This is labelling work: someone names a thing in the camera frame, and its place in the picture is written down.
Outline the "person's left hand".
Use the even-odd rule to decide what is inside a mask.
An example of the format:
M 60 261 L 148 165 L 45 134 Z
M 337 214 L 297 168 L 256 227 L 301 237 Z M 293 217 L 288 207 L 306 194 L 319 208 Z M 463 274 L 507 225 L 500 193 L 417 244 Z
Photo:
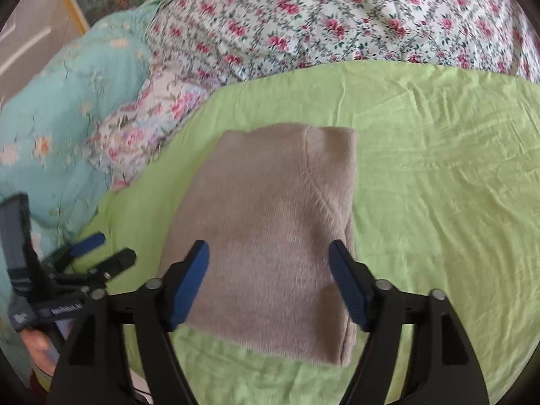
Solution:
M 47 335 L 34 329 L 24 329 L 20 335 L 34 364 L 46 372 L 53 372 L 56 363 L 49 356 L 51 342 Z

